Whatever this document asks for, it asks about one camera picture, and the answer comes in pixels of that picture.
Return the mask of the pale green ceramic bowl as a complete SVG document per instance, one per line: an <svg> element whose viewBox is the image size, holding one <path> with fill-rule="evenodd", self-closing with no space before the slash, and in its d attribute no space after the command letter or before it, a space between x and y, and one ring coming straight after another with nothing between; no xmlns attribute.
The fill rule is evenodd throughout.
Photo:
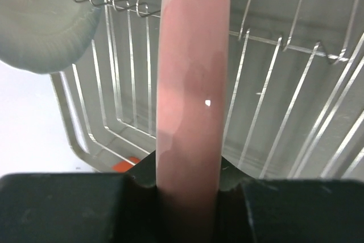
<svg viewBox="0 0 364 243"><path fill-rule="evenodd" d="M76 63L96 33L103 0L1 0L1 61L38 74Z"/></svg>

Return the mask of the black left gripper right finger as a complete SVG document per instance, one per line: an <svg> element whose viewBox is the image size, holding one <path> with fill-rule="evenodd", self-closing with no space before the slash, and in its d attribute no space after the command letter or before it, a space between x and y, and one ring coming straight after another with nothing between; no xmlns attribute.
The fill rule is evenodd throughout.
<svg viewBox="0 0 364 243"><path fill-rule="evenodd" d="M218 242L363 242L363 183L256 179L221 161Z"/></svg>

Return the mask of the pink and cream plate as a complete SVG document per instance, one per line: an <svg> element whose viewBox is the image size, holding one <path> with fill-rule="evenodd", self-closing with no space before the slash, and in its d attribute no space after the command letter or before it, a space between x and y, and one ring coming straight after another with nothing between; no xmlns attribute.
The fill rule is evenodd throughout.
<svg viewBox="0 0 364 243"><path fill-rule="evenodd" d="M156 184L173 242L211 242L220 180L230 0L162 0Z"/></svg>

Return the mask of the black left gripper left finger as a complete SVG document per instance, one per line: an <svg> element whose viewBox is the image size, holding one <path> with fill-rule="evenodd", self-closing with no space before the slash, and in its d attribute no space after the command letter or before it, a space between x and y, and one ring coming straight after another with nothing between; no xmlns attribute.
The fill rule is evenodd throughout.
<svg viewBox="0 0 364 243"><path fill-rule="evenodd" d="M155 155L125 173L1 178L2 242L156 242Z"/></svg>

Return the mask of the metal wire dish rack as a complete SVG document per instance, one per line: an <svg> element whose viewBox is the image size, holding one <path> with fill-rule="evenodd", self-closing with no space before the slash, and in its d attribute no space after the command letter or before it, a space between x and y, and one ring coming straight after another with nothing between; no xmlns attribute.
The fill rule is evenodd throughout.
<svg viewBox="0 0 364 243"><path fill-rule="evenodd" d="M110 172L155 150L161 0L105 0L51 76L69 144ZM363 179L363 0L231 0L224 157L260 178Z"/></svg>

